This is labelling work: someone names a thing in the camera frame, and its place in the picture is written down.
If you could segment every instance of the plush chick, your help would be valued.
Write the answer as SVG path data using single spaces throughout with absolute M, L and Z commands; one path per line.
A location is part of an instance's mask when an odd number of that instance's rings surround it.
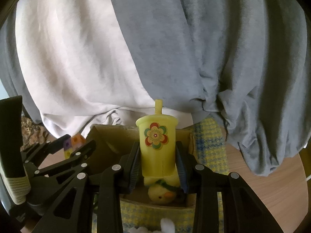
M 150 200 L 156 204 L 167 204 L 176 198 L 176 192 L 169 191 L 160 184 L 153 184 L 148 189 Z
M 167 204 L 176 198 L 176 192 L 180 189 L 180 181 L 177 168 L 172 176 L 155 179 L 144 178 L 145 186 L 149 186 L 148 196 L 155 204 Z

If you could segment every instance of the white blanket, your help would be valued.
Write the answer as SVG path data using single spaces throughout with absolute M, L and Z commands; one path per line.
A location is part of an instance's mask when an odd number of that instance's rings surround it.
M 60 137 L 92 124 L 135 125 L 152 114 L 110 0 L 20 0 L 16 44 L 28 90 L 43 124 Z M 164 109 L 179 128 L 189 113 Z

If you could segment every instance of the flower design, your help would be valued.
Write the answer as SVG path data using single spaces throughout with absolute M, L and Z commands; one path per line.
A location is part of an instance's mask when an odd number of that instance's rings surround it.
M 145 129 L 145 137 L 146 146 L 152 146 L 156 150 L 160 150 L 162 145 L 167 144 L 169 141 L 166 127 L 160 126 L 158 123 L 152 123 L 150 128 Z

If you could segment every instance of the wooden table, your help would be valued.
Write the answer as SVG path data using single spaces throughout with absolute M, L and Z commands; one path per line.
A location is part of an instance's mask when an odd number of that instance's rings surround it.
M 308 188 L 299 155 L 284 159 L 268 177 L 255 176 L 239 150 L 226 144 L 230 172 L 239 173 L 269 209 L 284 233 L 293 233 L 308 212 Z

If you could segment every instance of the gray blanket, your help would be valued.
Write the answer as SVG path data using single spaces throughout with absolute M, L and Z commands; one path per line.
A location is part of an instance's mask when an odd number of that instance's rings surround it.
M 268 175 L 310 137 L 310 28 L 296 0 L 112 0 L 153 99 L 211 114 Z

